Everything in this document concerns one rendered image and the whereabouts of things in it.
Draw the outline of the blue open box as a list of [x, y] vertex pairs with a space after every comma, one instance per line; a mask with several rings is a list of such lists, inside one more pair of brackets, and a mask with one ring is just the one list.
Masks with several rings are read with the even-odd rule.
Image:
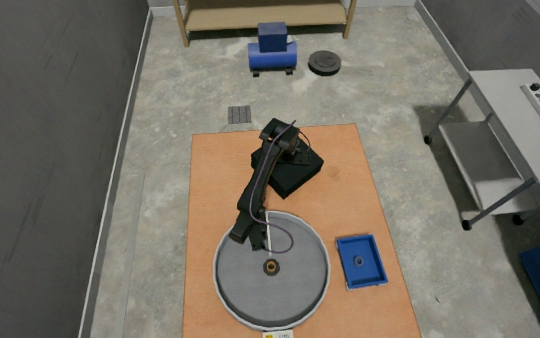
[[[373, 235], [341, 238], [337, 241], [337, 246], [345, 282], [348, 281], [349, 289], [388, 283]], [[363, 259], [360, 266], [355, 266], [353, 263], [357, 256]]]

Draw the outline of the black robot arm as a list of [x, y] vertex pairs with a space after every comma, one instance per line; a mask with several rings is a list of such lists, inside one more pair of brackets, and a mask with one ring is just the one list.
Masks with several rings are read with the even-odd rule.
[[[289, 124], [273, 118], [261, 131], [259, 139], [263, 142], [257, 165], [237, 202], [237, 210], [240, 211], [236, 218], [236, 223], [238, 223], [233, 226], [234, 229], [231, 230], [232, 234], [229, 233], [229, 238], [239, 244], [244, 244], [249, 236], [252, 251], [259, 251], [265, 247], [262, 234], [259, 232], [259, 228], [262, 231], [262, 223], [255, 221], [249, 211], [252, 194], [252, 214], [254, 217], [256, 216], [256, 219], [261, 220], [266, 210], [266, 207], [263, 206], [266, 199], [266, 188], [275, 164], [311, 165], [311, 152], [302, 151], [302, 147], [299, 146], [300, 141], [297, 140], [299, 128], [291, 126], [277, 139], [278, 143], [272, 144], [272, 140], [275, 140], [288, 126]], [[271, 140], [268, 139], [269, 137]]]

